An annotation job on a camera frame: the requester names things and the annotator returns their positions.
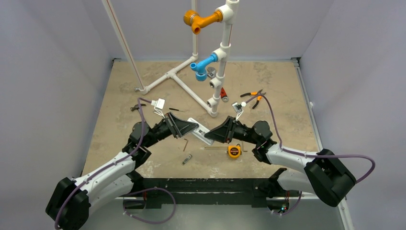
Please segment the white remote control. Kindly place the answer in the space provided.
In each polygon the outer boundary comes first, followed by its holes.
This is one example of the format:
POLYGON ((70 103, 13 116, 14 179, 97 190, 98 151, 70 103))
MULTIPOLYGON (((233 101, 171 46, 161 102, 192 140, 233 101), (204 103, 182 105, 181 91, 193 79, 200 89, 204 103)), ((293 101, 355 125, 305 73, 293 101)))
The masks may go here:
POLYGON ((196 123, 198 127, 192 131, 192 134, 195 135, 198 139, 204 142, 206 145, 211 146, 213 145, 214 141, 212 139, 206 138, 204 135, 208 133, 210 130, 203 126, 201 123, 196 121, 195 119, 189 117, 187 119, 188 122, 196 123))

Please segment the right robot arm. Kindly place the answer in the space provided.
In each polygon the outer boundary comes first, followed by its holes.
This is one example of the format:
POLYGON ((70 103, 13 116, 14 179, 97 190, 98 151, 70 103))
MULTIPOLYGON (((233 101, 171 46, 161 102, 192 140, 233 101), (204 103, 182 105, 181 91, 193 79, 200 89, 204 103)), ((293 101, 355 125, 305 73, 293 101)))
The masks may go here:
POLYGON ((328 206, 336 207, 356 184, 354 175, 328 149, 310 153, 299 151, 297 155, 292 150, 283 150, 271 139, 272 132, 266 121, 257 121, 248 127, 228 116, 204 136, 220 143, 237 139, 255 144, 252 153, 258 161, 279 165, 266 183, 257 185, 268 197, 296 190, 312 193, 328 206))

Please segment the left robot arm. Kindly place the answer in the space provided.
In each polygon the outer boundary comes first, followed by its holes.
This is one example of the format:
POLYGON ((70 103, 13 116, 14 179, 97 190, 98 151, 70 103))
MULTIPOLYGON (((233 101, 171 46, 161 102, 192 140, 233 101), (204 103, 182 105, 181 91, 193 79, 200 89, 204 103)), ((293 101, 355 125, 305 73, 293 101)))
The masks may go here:
POLYGON ((127 144, 111 160, 84 176, 65 177, 57 183, 45 209, 54 220, 55 229, 78 230, 109 199, 139 195, 143 183, 129 175, 150 157, 148 148, 170 136, 183 137, 197 128, 197 122, 182 120, 171 112, 153 127, 144 119, 135 123, 127 144))

